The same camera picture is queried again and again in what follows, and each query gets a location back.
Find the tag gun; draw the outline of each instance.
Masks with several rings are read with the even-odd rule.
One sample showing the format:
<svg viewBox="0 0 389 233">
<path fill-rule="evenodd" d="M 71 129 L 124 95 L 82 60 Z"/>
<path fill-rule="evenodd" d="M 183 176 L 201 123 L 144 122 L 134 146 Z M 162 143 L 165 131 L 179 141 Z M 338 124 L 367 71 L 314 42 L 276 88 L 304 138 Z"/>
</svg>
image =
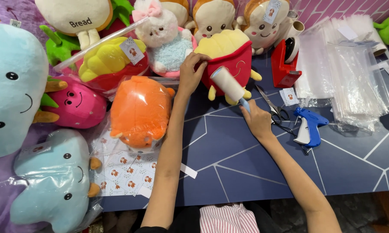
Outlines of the tag gun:
<svg viewBox="0 0 389 233">
<path fill-rule="evenodd" d="M 294 115 L 300 117 L 302 120 L 298 136 L 294 141 L 310 149 L 319 146 L 321 137 L 318 132 L 318 127 L 328 125 L 329 121 L 323 116 L 300 107 L 295 109 Z"/>
</svg>

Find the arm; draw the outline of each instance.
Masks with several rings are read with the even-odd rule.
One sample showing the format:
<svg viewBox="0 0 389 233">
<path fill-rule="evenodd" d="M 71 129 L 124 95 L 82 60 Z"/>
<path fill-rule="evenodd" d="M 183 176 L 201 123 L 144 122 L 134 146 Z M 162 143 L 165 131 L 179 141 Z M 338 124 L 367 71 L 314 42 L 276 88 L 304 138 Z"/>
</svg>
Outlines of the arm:
<svg viewBox="0 0 389 233">
<path fill-rule="evenodd" d="M 271 114 L 249 101 L 250 114 L 240 107 L 252 134 L 266 148 L 277 163 L 295 199 L 304 209 L 308 232 L 341 232 L 337 218 L 320 189 L 282 147 L 271 130 Z"/>
<path fill-rule="evenodd" d="M 168 229 L 173 222 L 177 186 L 182 163 L 182 141 L 185 110 L 190 95 L 200 82 L 210 58 L 203 54 L 189 54 L 180 66 L 180 85 L 170 116 L 167 133 L 156 165 L 153 190 L 145 212 L 143 226 L 160 226 Z M 194 67 L 202 62 L 197 70 Z"/>
</svg>

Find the striped shirt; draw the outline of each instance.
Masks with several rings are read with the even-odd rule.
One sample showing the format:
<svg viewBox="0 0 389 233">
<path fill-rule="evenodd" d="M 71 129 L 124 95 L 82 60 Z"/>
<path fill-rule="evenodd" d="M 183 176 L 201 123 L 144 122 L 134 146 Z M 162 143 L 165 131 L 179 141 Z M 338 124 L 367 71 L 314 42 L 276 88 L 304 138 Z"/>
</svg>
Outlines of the striped shirt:
<svg viewBox="0 0 389 233">
<path fill-rule="evenodd" d="M 259 233 L 255 216 L 242 203 L 200 208 L 201 233 Z"/>
</svg>

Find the light blue plush toy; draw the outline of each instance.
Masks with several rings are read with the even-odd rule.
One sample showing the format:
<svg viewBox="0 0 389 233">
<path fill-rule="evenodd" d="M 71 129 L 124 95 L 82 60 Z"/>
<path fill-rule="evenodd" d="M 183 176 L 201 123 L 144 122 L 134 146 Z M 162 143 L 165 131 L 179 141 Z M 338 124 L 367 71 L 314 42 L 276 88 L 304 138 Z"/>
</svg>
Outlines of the light blue plush toy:
<svg viewBox="0 0 389 233">
<path fill-rule="evenodd" d="M 14 224 L 46 221 L 52 224 L 55 233 L 67 233 L 81 223 L 89 197 L 96 196 L 100 188 L 94 183 L 90 185 L 88 145 L 78 131 L 54 131 L 48 141 L 50 150 L 16 157 L 15 173 L 29 185 L 12 203 L 11 221 Z M 91 160 L 91 168 L 96 169 L 101 162 L 93 159 L 97 161 Z"/>
<path fill-rule="evenodd" d="M 0 157 L 25 140 L 44 93 L 48 59 L 30 32 L 0 24 Z"/>
</svg>

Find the orange plush toy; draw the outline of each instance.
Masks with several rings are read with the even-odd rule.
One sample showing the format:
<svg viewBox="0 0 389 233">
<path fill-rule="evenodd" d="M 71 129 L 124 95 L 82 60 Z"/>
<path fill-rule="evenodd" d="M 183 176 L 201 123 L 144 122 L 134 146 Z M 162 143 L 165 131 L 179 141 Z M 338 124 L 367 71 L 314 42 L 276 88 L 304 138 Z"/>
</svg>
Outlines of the orange plush toy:
<svg viewBox="0 0 389 233">
<path fill-rule="evenodd" d="M 121 82 L 111 107 L 109 135 L 135 151 L 153 147 L 166 133 L 174 93 L 145 76 Z"/>
</svg>

